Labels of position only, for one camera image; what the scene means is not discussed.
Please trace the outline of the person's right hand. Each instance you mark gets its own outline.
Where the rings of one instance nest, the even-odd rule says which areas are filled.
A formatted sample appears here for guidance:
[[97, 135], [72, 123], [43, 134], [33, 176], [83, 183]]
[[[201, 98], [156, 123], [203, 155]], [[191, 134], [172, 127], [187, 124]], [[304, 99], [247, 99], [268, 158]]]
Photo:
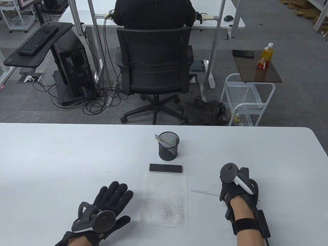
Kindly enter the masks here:
[[231, 199], [235, 198], [236, 196], [240, 196], [248, 205], [248, 207], [255, 211], [257, 209], [258, 197], [259, 197], [259, 187], [255, 180], [250, 179], [251, 184], [255, 188], [255, 193], [250, 195], [247, 193], [240, 185], [236, 185], [234, 182], [226, 183], [221, 181], [222, 189], [220, 193], [220, 201], [224, 201], [226, 206], [232, 210], [232, 206], [230, 204]]

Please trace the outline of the person's left hand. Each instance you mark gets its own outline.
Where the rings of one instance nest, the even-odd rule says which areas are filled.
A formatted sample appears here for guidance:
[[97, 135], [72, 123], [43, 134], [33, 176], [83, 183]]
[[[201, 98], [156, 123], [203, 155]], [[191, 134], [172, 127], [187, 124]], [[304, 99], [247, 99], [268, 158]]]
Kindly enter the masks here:
[[57, 246], [98, 246], [102, 240], [130, 223], [129, 216], [118, 218], [133, 197], [128, 186], [117, 181], [103, 186], [94, 202], [82, 202], [78, 218]]

